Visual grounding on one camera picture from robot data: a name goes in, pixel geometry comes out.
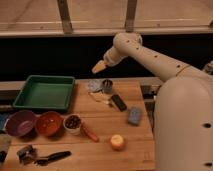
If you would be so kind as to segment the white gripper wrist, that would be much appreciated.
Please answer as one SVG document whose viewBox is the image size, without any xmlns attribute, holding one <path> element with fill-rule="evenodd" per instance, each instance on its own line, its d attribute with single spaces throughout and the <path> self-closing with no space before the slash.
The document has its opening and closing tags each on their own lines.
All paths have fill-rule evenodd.
<svg viewBox="0 0 213 171">
<path fill-rule="evenodd" d="M 123 59 L 126 58 L 126 55 L 121 54 L 115 47 L 111 47 L 103 56 L 103 60 L 100 60 L 93 68 L 92 72 L 94 74 L 105 70 L 107 66 L 113 67 L 119 64 Z"/>
</svg>

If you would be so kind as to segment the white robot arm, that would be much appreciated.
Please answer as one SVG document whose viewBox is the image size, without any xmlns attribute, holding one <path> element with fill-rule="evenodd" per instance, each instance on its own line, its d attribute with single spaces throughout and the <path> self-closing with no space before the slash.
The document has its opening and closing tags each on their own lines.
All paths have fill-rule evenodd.
<svg viewBox="0 0 213 171">
<path fill-rule="evenodd" d="M 213 171 L 213 76 L 144 47 L 137 33 L 118 33 L 93 68 L 131 57 L 163 82 L 155 102 L 155 171 Z"/>
</svg>

